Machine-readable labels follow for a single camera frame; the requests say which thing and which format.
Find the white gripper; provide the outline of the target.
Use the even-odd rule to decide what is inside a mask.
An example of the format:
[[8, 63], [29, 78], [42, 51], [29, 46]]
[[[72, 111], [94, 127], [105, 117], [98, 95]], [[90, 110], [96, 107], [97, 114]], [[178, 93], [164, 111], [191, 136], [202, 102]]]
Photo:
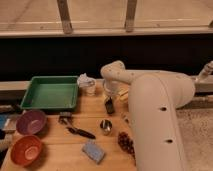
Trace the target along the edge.
[[114, 109], [114, 104], [113, 104], [112, 98], [115, 98], [118, 95], [118, 91], [119, 91], [118, 82], [117, 81], [105, 81], [103, 83], [103, 88], [104, 88], [105, 94], [107, 96], [109, 96], [105, 100], [106, 112], [108, 114], [113, 114], [115, 112], [115, 109]]

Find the yellow object behind arm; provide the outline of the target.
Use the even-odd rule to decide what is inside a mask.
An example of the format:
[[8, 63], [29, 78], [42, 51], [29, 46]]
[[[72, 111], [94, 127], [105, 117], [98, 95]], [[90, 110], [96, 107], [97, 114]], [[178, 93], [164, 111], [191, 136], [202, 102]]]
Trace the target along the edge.
[[127, 102], [128, 101], [128, 90], [127, 89], [121, 89], [118, 92], [118, 99], [121, 102]]

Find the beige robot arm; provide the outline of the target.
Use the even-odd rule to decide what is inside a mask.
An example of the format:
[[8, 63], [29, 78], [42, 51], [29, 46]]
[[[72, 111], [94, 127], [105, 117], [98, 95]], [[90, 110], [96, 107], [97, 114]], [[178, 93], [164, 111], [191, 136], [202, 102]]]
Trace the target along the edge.
[[104, 88], [129, 85], [128, 109], [137, 171], [189, 171], [176, 110], [195, 94], [191, 77], [162, 70], [127, 70], [121, 61], [101, 68]]

